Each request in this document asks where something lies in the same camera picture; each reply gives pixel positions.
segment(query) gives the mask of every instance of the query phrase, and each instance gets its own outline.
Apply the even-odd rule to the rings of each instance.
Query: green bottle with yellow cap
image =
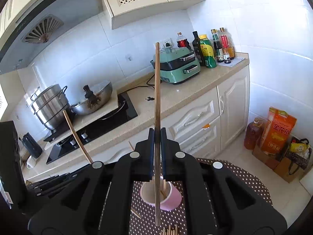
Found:
[[[210,40],[206,34],[199,35],[201,51],[204,56],[205,66],[208,68],[215,68],[216,62],[214,59],[214,52]]]

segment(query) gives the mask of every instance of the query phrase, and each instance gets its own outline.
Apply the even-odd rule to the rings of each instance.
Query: pink cup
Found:
[[[160,179],[160,184],[163,185],[162,177]],[[150,182],[144,182],[142,187],[140,188],[140,196],[142,200],[151,206],[155,206],[154,186],[155,181],[150,180]],[[166,198],[164,198],[163,194],[160,192],[160,208],[162,210],[171,211],[177,208],[182,202],[181,193],[171,182],[166,182],[166,189],[164,190],[164,194],[166,195]]]

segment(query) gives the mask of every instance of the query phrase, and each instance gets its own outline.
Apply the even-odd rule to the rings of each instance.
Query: stainless steel pot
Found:
[[[112,83],[105,80],[91,89],[88,85],[84,86],[85,98],[80,102],[71,105],[71,110],[78,115],[88,115],[100,109],[106,104],[112,95]]]
[[[67,86],[53,85],[43,91],[32,104],[34,115],[49,130],[54,130],[65,121],[63,110],[69,109],[68,99],[65,96]]]

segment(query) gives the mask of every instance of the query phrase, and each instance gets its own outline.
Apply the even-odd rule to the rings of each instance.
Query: orange object on drawer handle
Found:
[[[203,129],[207,130],[210,128],[210,124],[206,124],[205,126],[202,127]]]

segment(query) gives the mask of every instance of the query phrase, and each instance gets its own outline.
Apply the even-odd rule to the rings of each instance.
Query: bundle of chopsticks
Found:
[[[160,232],[160,235],[178,235],[178,225],[175,224],[175,229],[171,228],[171,225],[168,225],[168,229],[163,228],[163,231]]]

